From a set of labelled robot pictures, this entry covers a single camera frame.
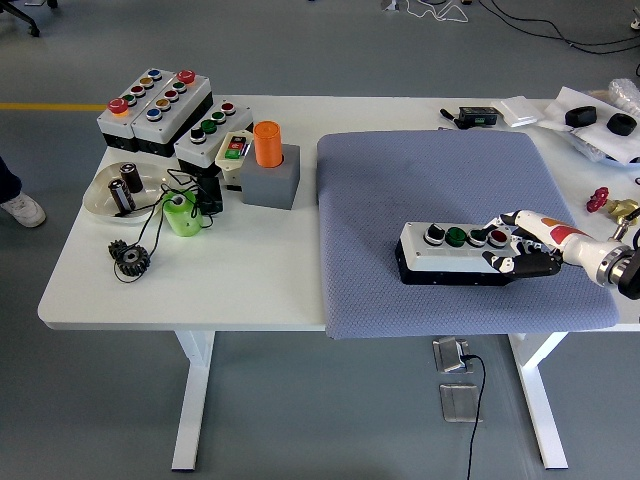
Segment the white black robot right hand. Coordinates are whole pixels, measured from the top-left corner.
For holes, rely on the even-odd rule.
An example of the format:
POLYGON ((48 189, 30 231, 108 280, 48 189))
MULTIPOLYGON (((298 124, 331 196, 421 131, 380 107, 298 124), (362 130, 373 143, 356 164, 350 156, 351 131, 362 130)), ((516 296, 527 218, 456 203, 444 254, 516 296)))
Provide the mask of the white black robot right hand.
POLYGON ((560 220, 530 211, 504 213, 485 226, 496 230, 498 226, 516 227, 513 234, 517 252, 512 257, 500 257, 489 251, 483 259, 499 273, 514 279, 557 274, 563 263, 580 266, 594 283, 603 285, 598 273, 609 251, 579 229, 560 220))

